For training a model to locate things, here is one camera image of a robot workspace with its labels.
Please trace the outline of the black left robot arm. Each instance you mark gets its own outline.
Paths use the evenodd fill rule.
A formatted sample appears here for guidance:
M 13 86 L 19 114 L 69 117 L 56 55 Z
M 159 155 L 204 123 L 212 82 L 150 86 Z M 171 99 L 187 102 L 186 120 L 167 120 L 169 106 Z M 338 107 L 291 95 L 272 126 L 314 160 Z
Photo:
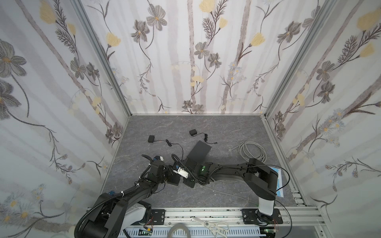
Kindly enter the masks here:
M 161 159 L 149 160 L 149 166 L 134 185 L 119 193 L 101 194 L 92 208 L 78 221 L 74 228 L 76 238 L 116 238 L 122 228 L 128 209 L 140 201 L 149 198 L 170 176 L 174 175 L 172 166 Z

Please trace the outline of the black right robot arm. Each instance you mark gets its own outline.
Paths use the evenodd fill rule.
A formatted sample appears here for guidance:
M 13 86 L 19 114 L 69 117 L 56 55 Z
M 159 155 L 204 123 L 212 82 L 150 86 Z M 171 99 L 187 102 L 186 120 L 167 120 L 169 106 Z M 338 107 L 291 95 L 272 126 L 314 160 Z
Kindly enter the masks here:
M 206 186 L 211 181 L 242 180 L 259 198 L 259 213 L 272 216 L 277 192 L 283 187 L 278 187 L 279 173 L 273 168 L 283 169 L 279 166 L 266 165 L 258 159 L 251 158 L 242 164 L 222 165 L 212 162 L 198 164 L 192 160 L 181 161 L 176 154 L 171 154 L 173 161 L 179 168 L 188 173 L 184 183 L 189 187 L 195 184 Z

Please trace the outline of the slim ribbed black switch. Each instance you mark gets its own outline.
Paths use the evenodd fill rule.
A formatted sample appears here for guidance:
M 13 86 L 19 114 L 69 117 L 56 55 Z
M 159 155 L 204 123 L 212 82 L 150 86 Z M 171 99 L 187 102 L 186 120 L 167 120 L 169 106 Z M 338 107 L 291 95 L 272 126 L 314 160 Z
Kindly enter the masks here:
M 170 174 L 167 177 L 167 183 L 170 185 L 178 186 L 181 180 L 181 176 L 179 174 Z

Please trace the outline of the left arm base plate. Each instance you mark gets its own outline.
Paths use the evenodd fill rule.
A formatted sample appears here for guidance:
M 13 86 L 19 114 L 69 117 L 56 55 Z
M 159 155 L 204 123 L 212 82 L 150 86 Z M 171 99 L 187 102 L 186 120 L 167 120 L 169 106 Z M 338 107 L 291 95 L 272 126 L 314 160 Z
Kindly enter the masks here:
M 164 225 L 165 214 L 165 209 L 148 210 L 146 211 L 145 216 L 143 218 L 143 224 L 151 226 Z

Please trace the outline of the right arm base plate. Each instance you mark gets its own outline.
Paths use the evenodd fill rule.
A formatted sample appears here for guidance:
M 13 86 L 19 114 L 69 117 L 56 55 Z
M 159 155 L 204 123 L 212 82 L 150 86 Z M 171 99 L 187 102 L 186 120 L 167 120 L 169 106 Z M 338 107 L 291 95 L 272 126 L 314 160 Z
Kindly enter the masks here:
M 258 209 L 242 209 L 242 218 L 245 225 L 279 225 L 283 224 L 283 219 L 279 209 L 274 209 L 271 216 L 264 215 Z

